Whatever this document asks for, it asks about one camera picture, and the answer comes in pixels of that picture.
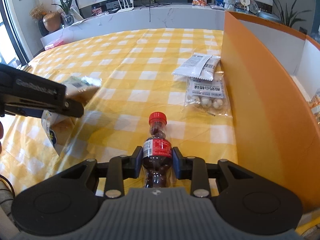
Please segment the small cola bottle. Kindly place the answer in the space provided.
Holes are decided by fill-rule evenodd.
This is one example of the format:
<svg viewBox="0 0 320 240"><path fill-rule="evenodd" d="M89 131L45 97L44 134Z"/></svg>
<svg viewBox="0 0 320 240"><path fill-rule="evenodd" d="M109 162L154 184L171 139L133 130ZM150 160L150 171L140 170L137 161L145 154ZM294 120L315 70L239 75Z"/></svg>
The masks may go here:
<svg viewBox="0 0 320 240"><path fill-rule="evenodd" d="M145 188L163 188L170 185L172 167L171 143L167 137L167 117L162 112L149 116L150 136L143 144L142 165Z"/></svg>

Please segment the clear bag of white balls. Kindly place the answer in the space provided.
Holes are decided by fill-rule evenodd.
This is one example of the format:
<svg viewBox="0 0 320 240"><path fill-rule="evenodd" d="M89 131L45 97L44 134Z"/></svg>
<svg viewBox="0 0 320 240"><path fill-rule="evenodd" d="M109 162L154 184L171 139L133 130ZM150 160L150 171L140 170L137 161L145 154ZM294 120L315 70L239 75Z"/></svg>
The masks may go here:
<svg viewBox="0 0 320 240"><path fill-rule="evenodd" d="M212 81L188 77L184 105L195 107L213 116L230 116L231 106L224 72L215 72Z"/></svg>

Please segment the white long snack packet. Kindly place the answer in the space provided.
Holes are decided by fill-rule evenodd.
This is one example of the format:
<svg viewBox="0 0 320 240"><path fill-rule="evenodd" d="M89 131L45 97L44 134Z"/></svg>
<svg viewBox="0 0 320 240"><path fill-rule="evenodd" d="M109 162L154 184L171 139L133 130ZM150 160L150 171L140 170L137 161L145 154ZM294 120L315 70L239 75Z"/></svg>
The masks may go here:
<svg viewBox="0 0 320 240"><path fill-rule="evenodd" d="M220 59L220 56L194 53L187 61L177 67L172 75L213 81L214 72Z"/></svg>

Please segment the pink box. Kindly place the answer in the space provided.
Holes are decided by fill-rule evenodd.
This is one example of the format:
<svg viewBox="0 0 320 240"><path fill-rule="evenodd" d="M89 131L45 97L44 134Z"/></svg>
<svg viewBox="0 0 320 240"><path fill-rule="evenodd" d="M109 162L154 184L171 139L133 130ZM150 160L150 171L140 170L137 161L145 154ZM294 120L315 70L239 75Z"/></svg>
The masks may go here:
<svg viewBox="0 0 320 240"><path fill-rule="evenodd" d="M49 49L53 49L53 48L56 48L61 45L64 45L64 40L61 38L58 38L56 40L49 42L47 45L45 45L44 49L49 50Z"/></svg>

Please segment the brown round vase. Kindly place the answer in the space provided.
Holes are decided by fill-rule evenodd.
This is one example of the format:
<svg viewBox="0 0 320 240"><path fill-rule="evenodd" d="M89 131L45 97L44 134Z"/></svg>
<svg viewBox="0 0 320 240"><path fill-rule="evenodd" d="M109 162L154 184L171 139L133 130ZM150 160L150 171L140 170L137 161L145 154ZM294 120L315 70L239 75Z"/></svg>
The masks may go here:
<svg viewBox="0 0 320 240"><path fill-rule="evenodd" d="M50 33L55 32L60 29L61 15L57 11L48 13L43 17L42 22Z"/></svg>

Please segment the potted green plant left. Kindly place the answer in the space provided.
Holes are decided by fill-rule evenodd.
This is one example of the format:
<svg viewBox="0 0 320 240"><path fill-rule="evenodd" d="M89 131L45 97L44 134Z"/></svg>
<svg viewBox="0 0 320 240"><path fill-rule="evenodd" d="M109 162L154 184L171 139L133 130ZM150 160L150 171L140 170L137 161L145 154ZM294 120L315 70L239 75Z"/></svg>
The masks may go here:
<svg viewBox="0 0 320 240"><path fill-rule="evenodd" d="M60 0L59 4L53 3L53 5L59 6L65 13L64 21L67 26L71 26L74 23L74 17L71 15L71 6L73 1L74 0Z"/></svg>

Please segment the yellow checkered tablecloth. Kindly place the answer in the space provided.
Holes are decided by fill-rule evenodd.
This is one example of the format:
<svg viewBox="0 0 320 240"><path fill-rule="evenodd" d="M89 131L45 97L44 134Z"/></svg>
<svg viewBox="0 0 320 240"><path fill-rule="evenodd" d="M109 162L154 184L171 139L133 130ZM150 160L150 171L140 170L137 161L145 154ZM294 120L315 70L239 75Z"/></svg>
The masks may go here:
<svg viewBox="0 0 320 240"><path fill-rule="evenodd" d="M232 118L186 106L185 79L172 74L195 52L219 55L222 38L222 31L206 29L122 31L37 55L30 62L33 74L56 82L88 76L101 87L61 154L40 119L13 116L4 126L1 174L18 193L87 158L103 163L131 154L146 140L156 111L167 116L168 137L183 155L237 162Z"/></svg>

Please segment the orange cardboard box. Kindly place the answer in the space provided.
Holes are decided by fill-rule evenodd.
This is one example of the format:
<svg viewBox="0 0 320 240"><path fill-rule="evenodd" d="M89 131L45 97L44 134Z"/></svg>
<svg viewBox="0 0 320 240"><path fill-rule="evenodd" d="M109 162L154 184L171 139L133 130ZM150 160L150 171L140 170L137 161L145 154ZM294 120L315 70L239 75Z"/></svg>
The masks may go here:
<svg viewBox="0 0 320 240"><path fill-rule="evenodd" d="M319 207L319 126L280 62L234 14L225 14L221 63L238 163Z"/></svg>

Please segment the white wifi router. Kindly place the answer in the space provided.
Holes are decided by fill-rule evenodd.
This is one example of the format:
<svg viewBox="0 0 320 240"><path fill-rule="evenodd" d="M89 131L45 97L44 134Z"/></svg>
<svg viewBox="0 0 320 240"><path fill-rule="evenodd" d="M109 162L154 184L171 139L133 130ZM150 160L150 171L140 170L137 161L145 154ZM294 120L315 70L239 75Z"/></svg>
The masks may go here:
<svg viewBox="0 0 320 240"><path fill-rule="evenodd" d="M134 6L134 0L118 0L119 10L118 12L132 11Z"/></svg>

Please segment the white tv console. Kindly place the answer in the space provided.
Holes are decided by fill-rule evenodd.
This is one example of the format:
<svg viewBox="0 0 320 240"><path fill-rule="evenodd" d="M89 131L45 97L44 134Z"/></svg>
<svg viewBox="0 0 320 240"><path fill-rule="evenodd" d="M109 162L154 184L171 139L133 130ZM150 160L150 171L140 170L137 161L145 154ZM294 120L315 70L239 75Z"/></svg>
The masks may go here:
<svg viewBox="0 0 320 240"><path fill-rule="evenodd" d="M225 12L210 7L173 4L163 7L135 8L104 14L59 29L41 38L43 46L62 39L65 44L119 31L182 28L223 30Z"/></svg>

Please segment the tall potted plant right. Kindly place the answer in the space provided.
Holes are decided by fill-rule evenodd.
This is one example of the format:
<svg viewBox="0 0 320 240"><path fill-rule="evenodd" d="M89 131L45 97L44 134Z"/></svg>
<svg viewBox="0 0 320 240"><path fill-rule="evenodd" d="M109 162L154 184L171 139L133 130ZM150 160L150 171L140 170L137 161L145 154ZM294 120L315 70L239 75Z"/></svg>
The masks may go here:
<svg viewBox="0 0 320 240"><path fill-rule="evenodd" d="M301 14L311 12L310 9L308 10L295 10L295 5L298 0L294 0L294 2L291 5L291 8L288 8L287 3L285 3L284 6L282 6L280 0L272 0L273 5L276 7L276 10L278 12L278 15L280 17L281 24L292 28L294 24L298 22L305 22L306 19L301 18Z"/></svg>

